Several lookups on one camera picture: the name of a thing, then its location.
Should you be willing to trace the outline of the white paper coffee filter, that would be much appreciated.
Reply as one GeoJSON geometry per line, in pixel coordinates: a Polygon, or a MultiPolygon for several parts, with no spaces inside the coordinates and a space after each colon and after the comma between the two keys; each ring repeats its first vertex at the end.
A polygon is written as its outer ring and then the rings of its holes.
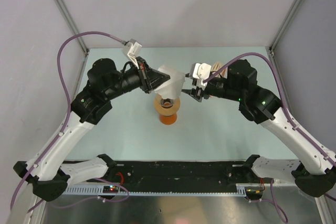
{"type": "Polygon", "coordinates": [[[161,65],[158,71],[168,74],[170,79],[157,87],[154,92],[159,94],[162,99],[178,99],[185,82],[185,73],[167,65],[161,65]]]}

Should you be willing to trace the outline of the orange carafe with wooden collar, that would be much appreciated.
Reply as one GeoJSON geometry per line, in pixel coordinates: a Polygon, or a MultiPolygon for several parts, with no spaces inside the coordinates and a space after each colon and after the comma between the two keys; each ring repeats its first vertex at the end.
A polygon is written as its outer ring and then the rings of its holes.
{"type": "Polygon", "coordinates": [[[159,120],[165,125],[172,125],[177,120],[177,112],[180,109],[180,98],[174,99],[175,104],[171,108],[163,108],[160,106],[162,96],[157,94],[154,98],[154,108],[159,115],[159,120]]]}

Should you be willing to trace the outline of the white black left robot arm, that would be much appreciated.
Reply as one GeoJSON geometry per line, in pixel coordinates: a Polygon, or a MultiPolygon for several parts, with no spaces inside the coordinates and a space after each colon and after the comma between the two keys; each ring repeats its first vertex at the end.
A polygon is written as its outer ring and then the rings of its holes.
{"type": "Polygon", "coordinates": [[[111,100],[140,88],[150,93],[170,80],[166,73],[152,69],[136,58],[138,66],[116,69],[112,59],[94,62],[88,71],[84,89],[72,101],[69,114],[58,133],[46,148],[31,160],[18,161],[14,171],[33,187],[33,194],[46,202],[57,199],[68,186],[90,179],[112,181],[117,174],[116,162],[106,154],[80,163],[65,164],[64,160],[79,140],[112,109],[111,100]]]}

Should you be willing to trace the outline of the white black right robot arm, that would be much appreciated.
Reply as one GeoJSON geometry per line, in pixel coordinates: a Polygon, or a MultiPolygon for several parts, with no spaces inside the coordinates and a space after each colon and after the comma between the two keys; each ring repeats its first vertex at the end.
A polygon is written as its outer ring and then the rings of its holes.
{"type": "Polygon", "coordinates": [[[250,183],[259,178],[294,183],[312,197],[330,191],[335,186],[335,152],[302,128],[272,91],[257,84],[257,70],[247,60],[233,62],[226,73],[226,77],[217,73],[210,78],[211,66],[195,63],[187,74],[193,80],[192,88],[183,92],[198,102],[209,97],[238,102],[238,110],[247,120],[271,132],[296,156],[286,160],[252,155],[245,162],[243,178],[250,183]]]}

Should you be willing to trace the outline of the orange coffee filter package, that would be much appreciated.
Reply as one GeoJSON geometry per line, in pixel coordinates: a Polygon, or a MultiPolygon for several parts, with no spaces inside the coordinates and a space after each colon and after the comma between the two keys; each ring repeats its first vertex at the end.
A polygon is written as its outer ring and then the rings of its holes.
{"type": "MultiPolygon", "coordinates": [[[[223,64],[221,62],[215,62],[212,65],[211,74],[216,73],[222,66],[223,66],[223,64]]],[[[227,77],[226,70],[227,70],[227,68],[223,69],[219,74],[216,75],[216,77],[217,78],[226,78],[227,77]]]]}

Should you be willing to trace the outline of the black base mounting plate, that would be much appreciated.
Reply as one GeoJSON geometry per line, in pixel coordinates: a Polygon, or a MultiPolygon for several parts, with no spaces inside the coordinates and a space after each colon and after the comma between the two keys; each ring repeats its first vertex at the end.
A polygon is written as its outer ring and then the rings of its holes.
{"type": "Polygon", "coordinates": [[[114,175],[105,180],[134,192],[232,193],[237,184],[259,184],[244,161],[116,161],[114,175]]]}

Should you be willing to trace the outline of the grey aluminium frame rail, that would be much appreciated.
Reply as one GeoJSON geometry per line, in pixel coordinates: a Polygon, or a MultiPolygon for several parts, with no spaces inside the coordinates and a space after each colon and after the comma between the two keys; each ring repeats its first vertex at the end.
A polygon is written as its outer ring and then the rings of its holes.
{"type": "Polygon", "coordinates": [[[72,35],[77,35],[80,33],[76,23],[75,23],[75,20],[73,19],[66,3],[64,0],[54,0],[57,8],[59,9],[65,23],[67,24],[68,28],[70,29],[71,31],[71,34],[72,35]]]}

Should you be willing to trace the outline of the right grey frame post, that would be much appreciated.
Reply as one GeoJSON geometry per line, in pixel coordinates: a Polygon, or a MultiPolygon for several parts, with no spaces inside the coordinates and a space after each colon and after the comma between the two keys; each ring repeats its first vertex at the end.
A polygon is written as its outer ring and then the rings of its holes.
{"type": "Polygon", "coordinates": [[[279,42],[281,41],[282,37],[285,35],[286,31],[288,30],[291,22],[295,18],[297,12],[299,11],[301,5],[304,3],[305,0],[294,0],[283,20],[281,23],[274,39],[272,40],[270,46],[269,46],[269,51],[271,54],[274,54],[275,49],[277,48],[279,42]]]}

